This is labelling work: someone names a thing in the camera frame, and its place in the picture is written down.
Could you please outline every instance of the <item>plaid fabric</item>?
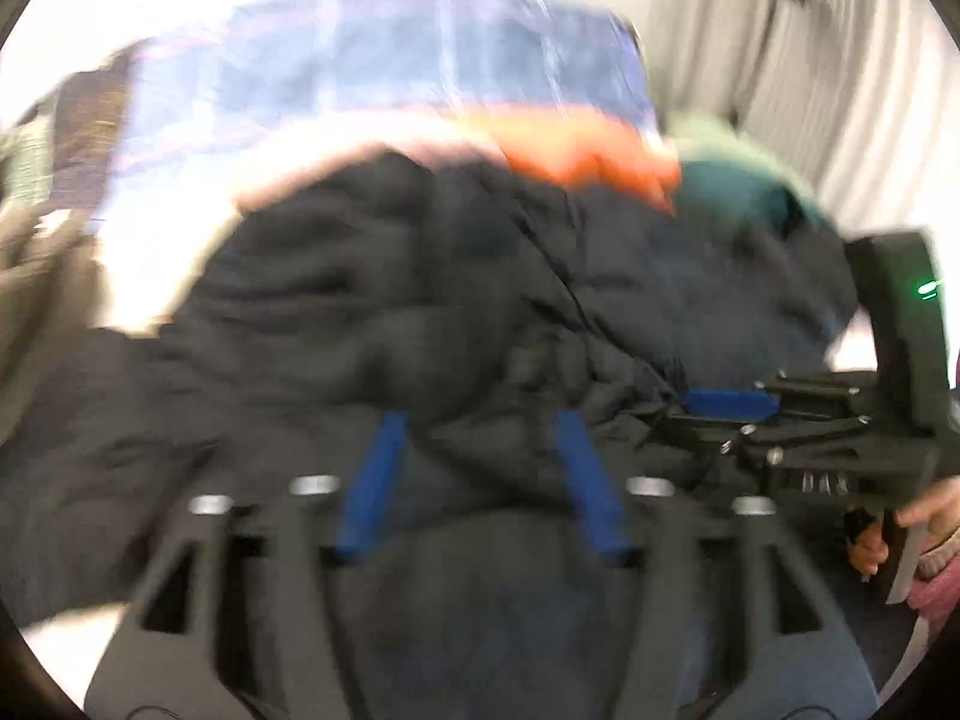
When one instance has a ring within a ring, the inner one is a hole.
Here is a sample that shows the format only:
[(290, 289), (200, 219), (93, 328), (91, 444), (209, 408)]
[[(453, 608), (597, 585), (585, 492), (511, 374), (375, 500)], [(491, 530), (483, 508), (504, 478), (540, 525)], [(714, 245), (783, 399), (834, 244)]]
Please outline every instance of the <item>plaid fabric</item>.
[(357, 108), (588, 104), (656, 115), (630, 28), (543, 0), (279, 0), (136, 50), (105, 218), (147, 194), (222, 186), (282, 125)]

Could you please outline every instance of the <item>orange fabric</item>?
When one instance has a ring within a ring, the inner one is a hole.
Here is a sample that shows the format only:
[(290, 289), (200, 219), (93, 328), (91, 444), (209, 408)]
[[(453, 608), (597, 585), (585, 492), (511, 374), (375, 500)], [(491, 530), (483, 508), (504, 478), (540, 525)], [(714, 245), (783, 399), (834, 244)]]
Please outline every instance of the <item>orange fabric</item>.
[(570, 188), (600, 182), (673, 213), (680, 162), (675, 153), (651, 148), (630, 124), (587, 106), (503, 106), (456, 117), (496, 143), (517, 172)]

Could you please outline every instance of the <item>black fabric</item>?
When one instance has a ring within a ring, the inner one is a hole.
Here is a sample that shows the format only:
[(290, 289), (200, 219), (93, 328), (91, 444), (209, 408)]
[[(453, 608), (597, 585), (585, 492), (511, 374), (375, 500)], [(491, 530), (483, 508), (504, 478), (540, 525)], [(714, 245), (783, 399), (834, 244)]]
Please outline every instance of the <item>black fabric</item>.
[[(409, 410), (384, 541), (332, 594), (371, 714), (597, 717), (635, 580), (574, 532), (556, 411), (616, 483), (694, 488), (703, 461), (648, 420), (692, 386), (817, 370), (853, 308), (824, 228), (729, 244), (489, 165), (347, 167), (251, 214), (158, 338), (92, 332), (51, 381), (0, 448), (0, 596), (21, 625), (123, 598), (175, 501), (349, 484), (384, 410)], [(251, 595), (245, 688), (280, 712)]]

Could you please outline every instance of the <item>clothing pile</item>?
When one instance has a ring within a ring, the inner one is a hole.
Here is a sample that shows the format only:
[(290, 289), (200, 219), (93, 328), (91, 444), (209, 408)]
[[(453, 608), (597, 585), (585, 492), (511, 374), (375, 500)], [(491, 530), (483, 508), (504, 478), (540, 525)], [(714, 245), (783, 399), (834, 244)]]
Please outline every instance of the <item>clothing pile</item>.
[[(332, 597), (371, 713), (595, 716), (635, 580), (582, 546), (556, 414), (616, 483), (694, 490), (703, 461), (651, 440), (656, 415), (817, 370), (855, 307), (840, 239), (803, 215), (713, 237), (487, 162), (343, 167), (249, 213), (155, 338), (89, 331), (50, 379), (0, 448), (0, 597), (21, 626), (123, 600), (187, 498), (349, 488), (402, 410), (383, 541)], [(245, 688), (280, 716), (263, 580)]]

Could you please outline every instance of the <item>screw head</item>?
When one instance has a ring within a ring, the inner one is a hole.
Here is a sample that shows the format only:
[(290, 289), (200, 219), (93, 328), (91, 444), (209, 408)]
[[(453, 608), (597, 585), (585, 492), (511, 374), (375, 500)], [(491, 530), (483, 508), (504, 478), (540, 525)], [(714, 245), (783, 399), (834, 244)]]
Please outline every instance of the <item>screw head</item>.
[(731, 505), (741, 517), (768, 517), (776, 514), (776, 504), (763, 495), (742, 495), (734, 498)]
[(340, 480), (328, 474), (298, 476), (290, 483), (290, 491), (294, 495), (330, 495), (339, 488)]
[(232, 508), (233, 499), (229, 495), (197, 495), (187, 504), (190, 514), (226, 514)]
[(632, 476), (627, 480), (627, 493), (649, 498), (669, 498), (677, 489), (669, 479), (656, 476)]

